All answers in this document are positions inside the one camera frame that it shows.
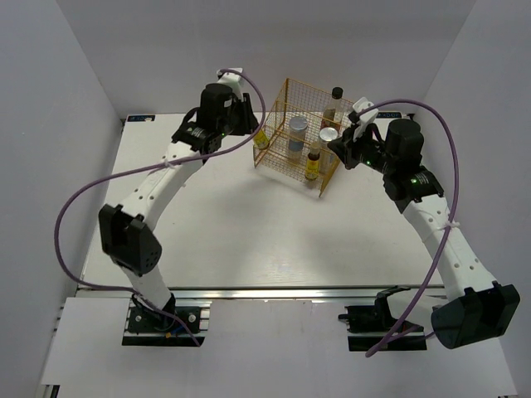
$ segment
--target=wire mesh basket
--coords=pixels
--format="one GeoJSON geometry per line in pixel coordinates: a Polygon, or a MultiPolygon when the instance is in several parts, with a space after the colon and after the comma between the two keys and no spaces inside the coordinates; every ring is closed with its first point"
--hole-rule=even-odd
{"type": "MultiPolygon", "coordinates": [[[[262,164],[299,182],[311,183],[312,187],[319,189],[319,196],[321,196],[340,163],[338,157],[328,148],[322,147],[321,158],[323,155],[333,158],[330,166],[324,171],[319,170],[317,179],[312,182],[306,178],[305,169],[309,148],[313,142],[319,141],[319,131],[324,119],[323,111],[331,98],[331,94],[326,91],[315,89],[297,80],[286,79],[263,128],[264,134],[269,139],[269,146],[262,150],[256,145],[253,147],[255,167],[262,164]],[[303,140],[304,147],[300,157],[295,160],[288,156],[290,141],[288,123],[294,116],[304,116],[308,120],[308,130],[303,140]]],[[[339,125],[339,135],[350,125],[348,112],[352,109],[352,105],[353,102],[341,99],[340,107],[343,113],[340,119],[329,120],[339,125]]]]}

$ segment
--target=bottle cap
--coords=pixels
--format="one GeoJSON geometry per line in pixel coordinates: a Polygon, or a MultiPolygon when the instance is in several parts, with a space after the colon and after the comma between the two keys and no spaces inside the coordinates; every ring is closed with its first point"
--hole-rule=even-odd
{"type": "Polygon", "coordinates": [[[325,127],[319,131],[319,139],[321,140],[321,143],[329,143],[330,141],[334,141],[338,136],[338,130],[334,129],[333,127],[325,127]]]}
{"type": "Polygon", "coordinates": [[[343,98],[343,89],[341,87],[334,87],[332,90],[332,98],[335,100],[343,98]]]}
{"type": "Polygon", "coordinates": [[[317,141],[313,142],[309,147],[309,152],[312,155],[319,155],[321,153],[321,145],[317,141]]]}
{"type": "Polygon", "coordinates": [[[308,120],[304,116],[294,116],[290,119],[290,129],[295,131],[306,130],[308,128],[308,120]]]}

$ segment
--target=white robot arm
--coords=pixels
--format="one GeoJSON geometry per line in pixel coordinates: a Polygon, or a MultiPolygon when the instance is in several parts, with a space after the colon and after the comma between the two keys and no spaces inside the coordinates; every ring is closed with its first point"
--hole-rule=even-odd
{"type": "Polygon", "coordinates": [[[173,320],[152,311],[143,298],[167,313],[173,313],[175,298],[158,268],[162,247],[153,231],[175,194],[204,164],[203,160],[176,166],[168,162],[216,152],[223,137],[250,134],[258,126],[249,95],[242,92],[241,77],[234,73],[218,77],[217,83],[203,90],[200,106],[185,116],[172,136],[161,159],[167,167],[151,172],[118,206],[104,205],[99,214],[103,251],[141,294],[134,298],[135,304],[143,309],[153,327],[161,331],[170,328],[173,320]],[[196,121],[191,122],[194,114],[196,121]]]}
{"type": "MultiPolygon", "coordinates": [[[[393,120],[384,141],[373,124],[377,109],[357,115],[371,106],[373,104],[365,98],[358,101],[349,115],[353,124],[345,129],[342,137],[331,142],[329,148],[347,169],[363,163],[383,174],[387,195],[415,228],[433,258],[448,226],[449,210],[441,185],[433,173],[421,165],[424,144],[421,127],[410,119],[393,120]]],[[[445,286],[447,302],[421,298],[407,318],[409,322],[433,329],[448,348],[505,333],[518,307],[519,294],[513,285],[501,286],[496,281],[456,223],[451,226],[437,269],[445,286]]],[[[406,288],[395,287],[381,292],[375,303],[375,316],[390,328],[411,301],[412,292],[406,288]]]]}

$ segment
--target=black bottle cap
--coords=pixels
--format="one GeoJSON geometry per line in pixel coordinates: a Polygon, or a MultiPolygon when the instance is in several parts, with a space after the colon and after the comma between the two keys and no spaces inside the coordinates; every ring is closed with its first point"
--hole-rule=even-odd
{"type": "Polygon", "coordinates": [[[339,100],[343,97],[343,89],[341,87],[334,87],[332,90],[332,98],[335,100],[339,100]]]}

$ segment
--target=jar lid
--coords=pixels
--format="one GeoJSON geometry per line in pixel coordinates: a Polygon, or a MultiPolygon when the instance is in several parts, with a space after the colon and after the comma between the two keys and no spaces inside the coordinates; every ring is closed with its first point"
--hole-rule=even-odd
{"type": "Polygon", "coordinates": [[[294,116],[290,119],[290,129],[304,130],[308,127],[308,120],[304,116],[294,116]]]}
{"type": "Polygon", "coordinates": [[[338,130],[333,127],[325,127],[319,131],[319,138],[326,143],[335,140],[338,136],[338,130]]]}

